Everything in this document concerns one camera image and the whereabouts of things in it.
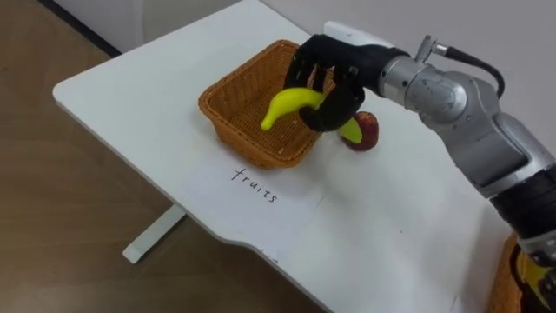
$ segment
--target white wall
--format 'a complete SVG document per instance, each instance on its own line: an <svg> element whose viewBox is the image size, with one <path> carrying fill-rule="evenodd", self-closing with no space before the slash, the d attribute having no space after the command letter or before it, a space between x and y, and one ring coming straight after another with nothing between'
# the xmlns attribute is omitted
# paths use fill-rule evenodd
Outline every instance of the white wall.
<svg viewBox="0 0 556 313"><path fill-rule="evenodd" d="M431 34L494 64L506 78L502 109L556 154L556 1L262 0L309 33L348 23L414 54ZM445 69L467 70L439 58ZM480 71L476 75L487 77Z"/></svg>
<svg viewBox="0 0 556 313"><path fill-rule="evenodd" d="M121 52L127 52L143 44L142 0L55 2Z"/></svg>
<svg viewBox="0 0 556 313"><path fill-rule="evenodd" d="M143 0L145 43L193 23L239 0Z"/></svg>

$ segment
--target table surface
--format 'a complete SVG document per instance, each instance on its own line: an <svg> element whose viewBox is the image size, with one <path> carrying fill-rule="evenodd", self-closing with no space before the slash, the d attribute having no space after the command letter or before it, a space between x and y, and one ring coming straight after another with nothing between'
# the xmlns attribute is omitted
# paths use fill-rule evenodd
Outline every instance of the table surface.
<svg viewBox="0 0 556 313"><path fill-rule="evenodd" d="M184 188L208 155L228 155L197 99L273 41L307 38L264 4L244 0L72 77L54 95L206 229L259 250ZM381 124L376 148L338 149L338 138L326 134L289 170L324 197L273 264L336 312L484 307L506 227L414 113L370 93L362 109Z"/></svg>

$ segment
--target wicker basket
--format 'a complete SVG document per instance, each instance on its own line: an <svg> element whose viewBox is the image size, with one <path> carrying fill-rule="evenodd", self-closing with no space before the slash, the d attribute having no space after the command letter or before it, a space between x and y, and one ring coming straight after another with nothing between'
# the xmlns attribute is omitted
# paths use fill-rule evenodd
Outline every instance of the wicker basket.
<svg viewBox="0 0 556 313"><path fill-rule="evenodd" d="M281 91L298 47L283 40L271 44L199 98L199 107L214 124L218 137L262 169L294 167L320 135L305 126L297 113L281 117L269 131L261 130L270 100ZM333 87L328 72L325 94Z"/></svg>
<svg viewBox="0 0 556 313"><path fill-rule="evenodd" d="M488 306L489 313L520 313L521 291L510 274L510 255L516 244L515 236L510 237L504 245L504 251L500 257L496 278L494 278L493 290L490 295ZM525 275L525 264L523 259L518 261L518 270Z"/></svg>

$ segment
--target white table leg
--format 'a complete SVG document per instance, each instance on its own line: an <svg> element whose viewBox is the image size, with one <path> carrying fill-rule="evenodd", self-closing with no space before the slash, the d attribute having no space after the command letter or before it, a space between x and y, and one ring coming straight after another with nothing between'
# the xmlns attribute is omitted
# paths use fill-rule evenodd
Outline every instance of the white table leg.
<svg viewBox="0 0 556 313"><path fill-rule="evenodd" d="M147 251L184 217L185 211L174 204L123 251L123 256L131 263L137 263Z"/></svg>

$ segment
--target apple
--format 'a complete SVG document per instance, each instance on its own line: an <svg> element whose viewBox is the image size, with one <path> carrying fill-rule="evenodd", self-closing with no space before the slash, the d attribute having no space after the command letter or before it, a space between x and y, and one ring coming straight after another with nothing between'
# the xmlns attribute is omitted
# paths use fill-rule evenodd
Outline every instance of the apple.
<svg viewBox="0 0 556 313"><path fill-rule="evenodd" d="M376 116L373 113L361 111L355 114L354 119L361 128L361 142L354 143L345 137L341 137L341 140L352 150L371 150L379 142L379 122Z"/></svg>

